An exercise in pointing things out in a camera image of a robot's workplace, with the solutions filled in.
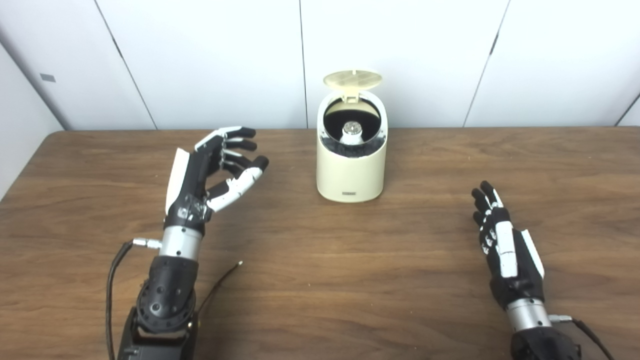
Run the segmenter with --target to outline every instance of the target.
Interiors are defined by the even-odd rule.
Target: wooden table
[[[206,131],[62,132],[0,202],[0,358],[106,359],[104,287],[120,244],[162,233],[178,146]],[[510,359],[471,219],[492,182],[547,270],[550,313],[640,354],[640,128],[394,129],[385,190],[316,191],[313,130],[259,131],[271,164],[207,226],[196,290],[239,260],[202,315],[199,359]],[[116,273],[116,345],[156,251]],[[603,359],[573,325],[584,359]]]

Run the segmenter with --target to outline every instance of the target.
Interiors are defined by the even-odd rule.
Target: metal cylinder
[[[160,256],[177,256],[198,261],[202,234],[182,226],[169,226],[164,230]]]
[[[360,145],[362,141],[362,126],[357,121],[349,121],[342,127],[340,142],[345,145]]]
[[[545,303],[538,299],[516,300],[507,305],[506,310],[513,332],[551,326]]]

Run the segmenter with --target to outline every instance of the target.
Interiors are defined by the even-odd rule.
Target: silver metal wrist
[[[198,261],[202,234],[182,226],[169,226],[164,230],[160,256],[177,256]]]
[[[545,303],[538,299],[516,300],[507,305],[506,311],[513,332],[551,326]]]

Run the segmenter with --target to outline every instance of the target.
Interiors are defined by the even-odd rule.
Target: round lid
[[[324,83],[336,90],[367,90],[380,84],[382,76],[373,71],[345,70],[324,77]]]

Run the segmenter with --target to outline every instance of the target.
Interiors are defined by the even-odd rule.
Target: white plastic container
[[[336,90],[318,109],[316,182],[320,194],[337,202],[362,202],[382,192],[387,156],[387,112],[365,91],[382,81],[375,72],[348,70],[324,83]]]

